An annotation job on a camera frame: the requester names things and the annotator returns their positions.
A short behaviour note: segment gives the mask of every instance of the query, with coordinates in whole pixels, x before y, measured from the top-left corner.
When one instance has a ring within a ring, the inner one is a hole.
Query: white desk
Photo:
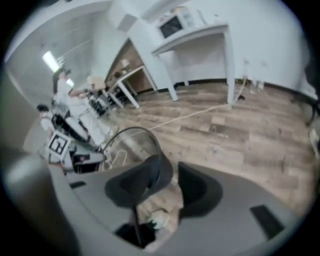
[[[228,97],[227,102],[232,104],[235,93],[235,61],[234,50],[232,46],[231,36],[229,32],[229,26],[227,23],[215,23],[210,25],[204,25],[202,27],[190,28],[177,32],[170,37],[166,38],[159,46],[157,46],[151,52],[154,56],[159,58],[160,54],[174,51],[179,45],[188,41],[206,37],[209,35],[223,34],[224,36],[224,51],[226,59],[226,82],[228,84]],[[188,80],[184,81],[186,86],[189,85]],[[172,99],[177,100],[178,96],[173,86],[169,88]]]
[[[113,94],[113,90],[116,87],[119,87],[123,93],[127,96],[127,98],[129,99],[129,101],[138,109],[140,108],[140,105],[138,104],[138,102],[135,100],[134,97],[132,97],[131,93],[128,91],[128,89],[126,88],[126,86],[124,85],[124,80],[126,80],[127,78],[129,78],[130,76],[132,76],[134,73],[138,72],[142,70],[143,73],[145,74],[146,78],[148,79],[150,85],[152,86],[153,90],[157,90],[153,80],[151,79],[148,71],[146,70],[145,66],[142,65],[140,67],[137,67],[136,69],[130,71],[129,73],[123,75],[122,77],[120,77],[115,84],[108,90],[106,91],[105,89],[102,90],[102,93],[104,94],[104,96],[108,97],[110,96],[111,99],[113,99],[113,101],[120,107],[120,108],[124,108],[124,105],[117,99],[117,97]],[[132,88],[132,86],[130,85],[130,83],[128,81],[125,82],[128,86],[128,88],[130,89],[130,91],[132,91],[132,93],[134,95],[137,95],[137,92]]]

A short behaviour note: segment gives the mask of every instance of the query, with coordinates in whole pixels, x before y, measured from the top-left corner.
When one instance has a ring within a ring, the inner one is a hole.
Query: fluorescent light
[[[60,68],[58,62],[56,61],[55,57],[52,55],[51,51],[48,50],[42,56],[42,59],[53,72],[56,72]]]
[[[70,78],[66,81],[66,83],[71,87],[75,85],[75,83]]]

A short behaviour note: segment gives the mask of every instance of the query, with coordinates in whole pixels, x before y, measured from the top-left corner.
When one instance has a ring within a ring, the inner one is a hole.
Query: shoe
[[[151,214],[151,217],[148,220],[155,230],[159,230],[168,225],[170,216],[164,210],[157,210]]]
[[[317,135],[315,129],[312,129],[309,132],[309,139],[310,139],[310,142],[311,142],[316,159],[320,160],[320,154],[319,154],[319,150],[318,150],[319,136]]]

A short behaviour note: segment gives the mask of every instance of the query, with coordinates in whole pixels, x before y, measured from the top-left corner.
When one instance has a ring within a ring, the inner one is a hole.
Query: wooden floor
[[[197,84],[169,93],[138,97],[140,108],[118,110],[121,129],[152,128],[227,101],[226,84]],[[160,146],[174,165],[186,161],[239,175],[259,184],[303,215],[314,197],[314,153],[301,109],[293,95],[266,87],[251,93],[232,110],[219,109],[153,129]]]

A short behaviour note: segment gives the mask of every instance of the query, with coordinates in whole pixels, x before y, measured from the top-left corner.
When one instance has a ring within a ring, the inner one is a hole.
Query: white pants
[[[81,115],[79,119],[88,130],[94,144],[101,146],[101,144],[106,141],[106,134],[110,132],[110,128],[106,125],[104,125],[104,127],[100,127],[98,119],[90,112]]]

